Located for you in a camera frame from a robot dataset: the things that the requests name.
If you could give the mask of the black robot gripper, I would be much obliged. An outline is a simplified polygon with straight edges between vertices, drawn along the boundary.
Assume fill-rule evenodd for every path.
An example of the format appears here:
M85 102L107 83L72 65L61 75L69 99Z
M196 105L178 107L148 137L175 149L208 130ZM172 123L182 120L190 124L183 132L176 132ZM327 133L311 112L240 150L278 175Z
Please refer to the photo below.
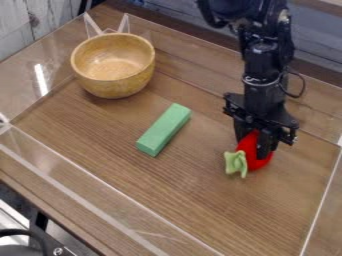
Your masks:
M263 160L277 150L278 144L293 145L299 121L286 110L289 79L256 84L243 80L244 93L227 92L223 96L223 113L234 120L236 141L258 132L256 159Z

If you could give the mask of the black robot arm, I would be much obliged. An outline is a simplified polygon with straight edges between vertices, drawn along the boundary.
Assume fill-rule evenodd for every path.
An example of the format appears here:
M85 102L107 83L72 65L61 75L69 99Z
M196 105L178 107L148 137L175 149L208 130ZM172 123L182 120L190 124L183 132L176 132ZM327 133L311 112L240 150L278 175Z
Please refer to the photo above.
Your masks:
M243 92L224 94L223 111L238 140L256 134L254 149L263 160L279 143L295 142L299 129L286 109L286 99L301 96L289 91L295 47L287 0L198 0L198 8L212 28L227 28L238 37Z

